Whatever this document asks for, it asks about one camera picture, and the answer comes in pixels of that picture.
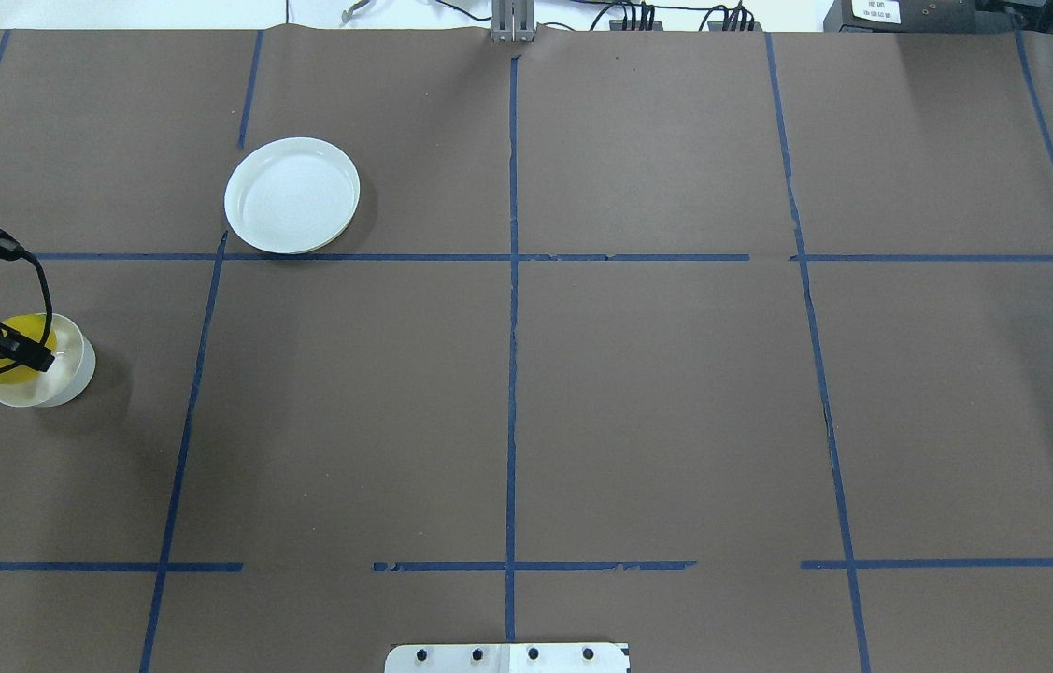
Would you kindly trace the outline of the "metal base plate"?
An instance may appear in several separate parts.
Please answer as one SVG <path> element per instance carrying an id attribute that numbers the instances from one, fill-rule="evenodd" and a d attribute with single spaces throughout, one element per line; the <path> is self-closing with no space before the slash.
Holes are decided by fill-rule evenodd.
<path id="1" fill-rule="evenodd" d="M 403 644 L 385 672 L 630 672 L 625 644 Z"/>

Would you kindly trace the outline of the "white bowl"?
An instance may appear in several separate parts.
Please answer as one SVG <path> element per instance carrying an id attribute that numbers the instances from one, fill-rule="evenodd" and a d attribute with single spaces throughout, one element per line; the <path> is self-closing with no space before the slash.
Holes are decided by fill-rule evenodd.
<path id="1" fill-rule="evenodd" d="M 52 316 L 45 345 L 53 362 L 44 372 L 17 367 L 0 374 L 0 402 L 9 408 L 56 408 L 85 391 L 93 379 L 96 353 L 90 339 L 64 315 Z"/>

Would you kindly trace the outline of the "yellow lemon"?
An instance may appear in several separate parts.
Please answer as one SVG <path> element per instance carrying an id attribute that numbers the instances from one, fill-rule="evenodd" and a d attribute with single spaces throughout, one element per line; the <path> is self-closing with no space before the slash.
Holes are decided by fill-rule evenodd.
<path id="1" fill-rule="evenodd" d="M 0 322 L 0 385 L 38 379 L 55 362 L 57 336 L 43 312 L 15 315 Z"/>

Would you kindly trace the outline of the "black power box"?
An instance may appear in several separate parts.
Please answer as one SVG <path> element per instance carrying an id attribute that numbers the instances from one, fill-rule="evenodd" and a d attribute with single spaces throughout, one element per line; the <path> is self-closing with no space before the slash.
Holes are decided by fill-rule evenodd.
<path id="1" fill-rule="evenodd" d="M 833 1 L 822 18 L 829 33 L 1013 33 L 1016 18 L 990 11 L 984 1 Z"/>

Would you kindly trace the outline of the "aluminium frame post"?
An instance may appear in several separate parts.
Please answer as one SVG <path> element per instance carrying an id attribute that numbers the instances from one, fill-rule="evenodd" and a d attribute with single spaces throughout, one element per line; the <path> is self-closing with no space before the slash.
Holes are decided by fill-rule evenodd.
<path id="1" fill-rule="evenodd" d="M 529 43 L 537 37 L 534 0 L 491 1 L 491 41 Z"/>

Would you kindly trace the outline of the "white plate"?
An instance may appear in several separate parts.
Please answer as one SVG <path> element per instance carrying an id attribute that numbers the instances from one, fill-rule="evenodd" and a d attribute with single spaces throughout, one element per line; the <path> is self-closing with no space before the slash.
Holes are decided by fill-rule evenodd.
<path id="1" fill-rule="evenodd" d="M 241 159 L 224 187 L 223 212 L 249 246 L 307 254 L 346 231 L 361 195 L 358 166 L 343 150 L 313 137 L 286 137 Z"/>

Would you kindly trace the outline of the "brown paper table cover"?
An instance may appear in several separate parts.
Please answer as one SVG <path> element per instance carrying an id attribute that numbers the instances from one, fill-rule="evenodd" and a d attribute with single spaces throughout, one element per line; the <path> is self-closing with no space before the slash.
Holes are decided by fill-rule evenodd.
<path id="1" fill-rule="evenodd" d="M 1053 36 L 0 31 L 0 672 L 1053 672 Z"/>

